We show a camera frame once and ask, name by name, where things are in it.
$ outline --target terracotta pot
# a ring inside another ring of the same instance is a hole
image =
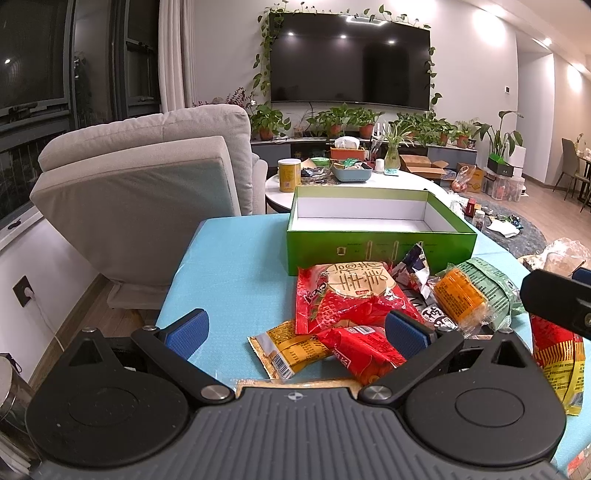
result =
[[[374,132],[374,124],[367,124],[359,127],[359,136],[364,140],[371,140],[371,134]]]
[[[342,125],[331,125],[329,128],[329,137],[337,137],[341,130],[343,129]]]
[[[259,137],[263,141],[273,140],[273,132],[270,128],[259,128]]]
[[[460,135],[456,140],[456,146],[458,148],[468,148],[468,137],[466,135]]]

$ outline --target yellow can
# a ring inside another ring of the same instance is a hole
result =
[[[297,158],[284,158],[278,160],[279,165],[279,190],[284,193],[293,193],[301,183],[301,161]]]

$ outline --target gray rug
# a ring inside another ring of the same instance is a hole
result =
[[[546,238],[542,234],[539,228],[537,228],[533,223],[528,221],[527,218],[519,215],[518,213],[514,212],[511,209],[508,209],[505,205],[508,202],[498,203],[492,199],[477,199],[476,203],[480,203],[483,207],[490,208],[494,210],[493,215],[501,214],[501,215],[515,215],[521,219],[521,225],[523,225],[523,230],[519,232],[519,235],[514,236],[512,238],[505,238],[500,233],[494,232],[493,230],[489,230],[486,228],[491,224],[491,220],[488,216],[485,218],[484,228],[482,229],[482,233],[484,233],[488,238],[493,240],[495,243],[503,247],[505,250],[509,251],[511,255],[515,258],[523,257],[524,255],[534,255],[539,254],[544,250],[546,245],[548,244]]]

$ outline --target wall-mounted tv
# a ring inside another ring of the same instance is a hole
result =
[[[275,25],[275,15],[269,19]],[[271,47],[273,102],[429,109],[428,30],[348,15],[283,14]]]

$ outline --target electrical outlet panel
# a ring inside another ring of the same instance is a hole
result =
[[[29,302],[29,300],[31,300],[31,297],[27,297],[25,295],[25,288],[27,288],[27,287],[29,287],[31,289],[31,291],[33,290],[31,288],[31,284],[29,283],[27,276],[25,275],[12,288],[14,294],[18,298],[19,303],[21,304],[21,307],[24,307]]]

